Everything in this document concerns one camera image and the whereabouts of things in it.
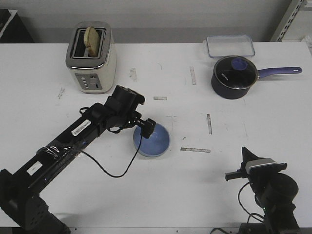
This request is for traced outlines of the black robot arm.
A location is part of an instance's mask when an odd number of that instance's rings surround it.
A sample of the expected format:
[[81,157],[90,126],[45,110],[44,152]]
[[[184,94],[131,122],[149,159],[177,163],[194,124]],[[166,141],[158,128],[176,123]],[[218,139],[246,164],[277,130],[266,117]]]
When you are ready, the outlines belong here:
[[242,223],[240,234],[300,234],[294,217],[293,199],[299,191],[294,179],[281,173],[287,163],[277,163],[271,158],[257,157],[242,147],[240,169],[226,173],[227,181],[247,178],[254,192],[256,204],[263,210],[262,223]]
[[69,234],[70,229],[48,211],[40,192],[75,157],[104,131],[115,133],[139,126],[141,137],[148,139],[155,129],[155,121],[142,120],[136,111],[145,97],[132,89],[116,86],[104,104],[95,103],[80,109],[81,117],[53,139],[14,174],[0,172],[0,207],[18,224],[14,234]]

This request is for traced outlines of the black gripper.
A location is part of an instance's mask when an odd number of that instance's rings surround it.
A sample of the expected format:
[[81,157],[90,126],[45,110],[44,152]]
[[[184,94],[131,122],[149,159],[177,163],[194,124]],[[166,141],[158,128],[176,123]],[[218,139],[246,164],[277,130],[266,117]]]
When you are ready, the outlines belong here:
[[226,173],[225,180],[247,178],[252,190],[266,190],[268,186],[271,186],[273,190],[286,190],[287,176],[280,173],[280,171],[286,169],[286,163],[276,163],[274,165],[255,168],[251,170],[250,174],[247,174],[245,170],[246,163],[258,159],[258,156],[253,154],[246,147],[242,147],[241,168],[236,172]]
[[142,114],[136,110],[138,105],[128,105],[123,99],[123,88],[125,87],[117,85],[104,104],[104,107],[109,110],[105,127],[107,129],[113,127],[132,128],[139,120],[138,125],[141,128],[141,135],[144,138],[149,138],[154,132],[156,122],[150,118],[140,119]]

